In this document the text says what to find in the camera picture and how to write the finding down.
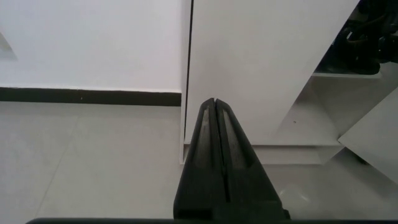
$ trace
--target black object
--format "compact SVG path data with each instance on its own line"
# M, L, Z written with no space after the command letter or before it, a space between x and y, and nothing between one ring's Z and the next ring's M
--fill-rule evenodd
M239 125L221 100L200 107L174 201L174 220L38 218L28 224L397 223L290 220Z
M181 93L0 87L0 101L181 106Z
M316 72L374 75L380 63L398 62L398 1L361 0L330 46Z

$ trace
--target black baseboard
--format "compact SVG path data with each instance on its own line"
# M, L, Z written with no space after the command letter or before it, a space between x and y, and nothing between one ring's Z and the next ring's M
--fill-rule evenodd
M181 93L45 88L0 88L0 101L181 106Z

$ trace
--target white furniture panel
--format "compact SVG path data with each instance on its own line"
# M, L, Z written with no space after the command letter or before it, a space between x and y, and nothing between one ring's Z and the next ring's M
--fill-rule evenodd
M398 88L347 131L339 141L398 183Z
M232 107L253 145L271 143L357 3L195 1L185 143L210 97Z

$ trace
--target white cabinet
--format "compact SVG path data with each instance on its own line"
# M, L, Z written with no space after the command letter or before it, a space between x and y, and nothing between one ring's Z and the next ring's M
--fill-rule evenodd
M398 88L339 141L398 183Z
M211 97L232 107L263 164L322 164L344 148L340 136L398 86L393 63L371 77L314 73L357 3L195 1L180 162Z

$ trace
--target white floor tile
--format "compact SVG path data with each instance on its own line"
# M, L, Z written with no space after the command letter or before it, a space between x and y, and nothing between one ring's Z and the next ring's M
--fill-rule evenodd
M0 103L0 223L172 218L179 128L173 107ZM398 219L397 185L348 151L264 168L293 219Z
M80 108L0 102L0 223L35 217Z
M324 166L264 166L293 219L398 219L398 186L342 151Z
M38 217L172 218L180 108L86 105Z

